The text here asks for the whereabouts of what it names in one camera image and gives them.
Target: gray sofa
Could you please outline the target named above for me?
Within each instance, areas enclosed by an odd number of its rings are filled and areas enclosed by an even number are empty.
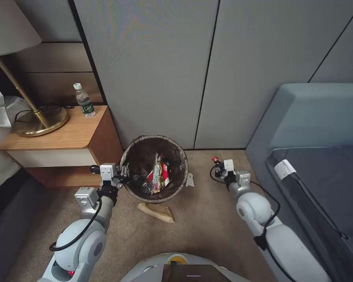
[[[246,155],[260,184],[280,201],[284,224],[334,281],[353,281],[353,232],[339,230],[353,229],[353,84],[281,86]],[[282,159],[297,168],[281,180],[273,167]]]

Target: gray wall panel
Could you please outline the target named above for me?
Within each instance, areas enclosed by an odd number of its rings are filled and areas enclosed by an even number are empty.
[[[192,148],[218,1],[75,3],[123,146],[163,134]]]
[[[83,43],[41,43],[9,55],[24,72],[91,72]]]
[[[15,0],[43,41],[81,41],[68,0]]]
[[[276,89],[307,82],[353,0],[222,0],[196,148],[247,146]]]
[[[311,82],[353,82],[353,20],[325,58]]]

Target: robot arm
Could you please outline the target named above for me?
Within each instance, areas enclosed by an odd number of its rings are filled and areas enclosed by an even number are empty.
[[[96,191],[93,187],[81,187],[75,193],[75,198],[82,208],[82,219],[69,225],[60,234],[58,240],[50,246],[50,250],[55,253],[39,281],[89,280],[94,264],[101,257],[106,245],[106,231],[112,208],[116,204],[118,188],[127,179],[123,170],[127,168],[120,171],[115,164],[91,166],[92,173],[101,174],[100,188]]]
[[[274,216],[269,201],[264,196],[251,192],[250,173],[234,171],[231,159],[223,163],[218,159],[214,161],[215,176],[224,179],[228,190],[234,195],[239,216],[247,223],[260,252],[277,279],[279,281],[331,281],[294,231],[284,225],[277,215]]]

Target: wooden cabinet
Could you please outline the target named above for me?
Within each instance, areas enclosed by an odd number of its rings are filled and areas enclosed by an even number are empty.
[[[97,186],[99,175],[90,165],[119,163],[122,147],[107,106],[95,106],[96,115],[87,118],[76,107],[60,129],[38,137],[8,135],[0,150],[46,187]]]

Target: nightstand drawer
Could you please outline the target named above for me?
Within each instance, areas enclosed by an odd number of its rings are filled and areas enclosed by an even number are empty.
[[[75,150],[8,151],[23,167],[91,166],[96,164],[88,148]]]

